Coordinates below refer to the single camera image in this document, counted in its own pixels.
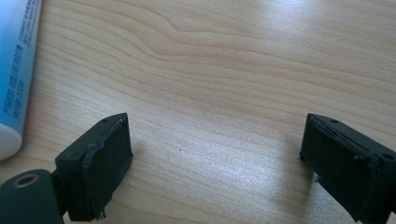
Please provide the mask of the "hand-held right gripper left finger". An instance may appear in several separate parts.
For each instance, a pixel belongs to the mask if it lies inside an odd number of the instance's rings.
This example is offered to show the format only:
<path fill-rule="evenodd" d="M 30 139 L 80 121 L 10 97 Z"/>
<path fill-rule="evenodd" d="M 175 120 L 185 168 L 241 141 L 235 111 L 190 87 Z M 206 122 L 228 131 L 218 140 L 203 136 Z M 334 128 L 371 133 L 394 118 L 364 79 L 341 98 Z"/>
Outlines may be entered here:
<path fill-rule="evenodd" d="M 72 221 L 104 218 L 132 157 L 128 115 L 98 121 L 55 159 L 51 177 L 60 213 Z"/>

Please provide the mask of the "blue white red toothpaste tube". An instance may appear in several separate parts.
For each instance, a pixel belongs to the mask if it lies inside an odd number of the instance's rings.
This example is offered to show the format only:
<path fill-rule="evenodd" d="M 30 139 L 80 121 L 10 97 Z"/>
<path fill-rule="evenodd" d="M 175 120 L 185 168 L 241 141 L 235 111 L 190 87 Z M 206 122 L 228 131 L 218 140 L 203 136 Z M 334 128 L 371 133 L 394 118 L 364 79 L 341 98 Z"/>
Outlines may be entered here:
<path fill-rule="evenodd" d="M 42 0 L 0 0 L 0 161 L 22 143 Z"/>

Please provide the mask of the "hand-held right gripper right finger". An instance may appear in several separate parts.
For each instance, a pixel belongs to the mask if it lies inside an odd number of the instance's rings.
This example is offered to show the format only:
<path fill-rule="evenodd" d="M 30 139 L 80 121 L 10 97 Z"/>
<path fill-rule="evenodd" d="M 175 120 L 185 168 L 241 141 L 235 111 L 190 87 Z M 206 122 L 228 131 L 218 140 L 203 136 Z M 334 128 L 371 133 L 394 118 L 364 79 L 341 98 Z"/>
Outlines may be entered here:
<path fill-rule="evenodd" d="M 385 224 L 396 214 L 396 152 L 343 122 L 306 117 L 300 158 L 356 221 Z"/>

